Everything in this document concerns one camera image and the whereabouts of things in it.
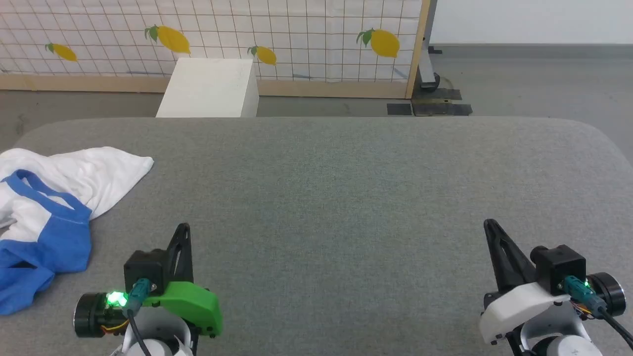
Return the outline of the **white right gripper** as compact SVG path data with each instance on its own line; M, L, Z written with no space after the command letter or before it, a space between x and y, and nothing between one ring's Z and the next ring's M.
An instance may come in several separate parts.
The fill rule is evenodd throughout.
M622 338L627 330L616 317L626 311L619 282L605 272L580 280L568 276L554 289L536 283L536 268L495 219L484 221L499 293L485 297L479 320L484 342L511 346L592 346L583 322L603 320Z

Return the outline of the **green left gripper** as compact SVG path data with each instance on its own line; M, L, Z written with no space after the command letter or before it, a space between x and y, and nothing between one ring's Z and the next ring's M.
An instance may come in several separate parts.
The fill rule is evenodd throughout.
M74 331L80 338L101 338L106 334L124 334L133 313L140 325L140 312L164 308L192 327L199 335L215 338L222 334L223 316L219 299L208 289L194 284L191 231L180 223L166 250L167 288L161 294L149 281L134 284L129 292L86 293L74 311Z

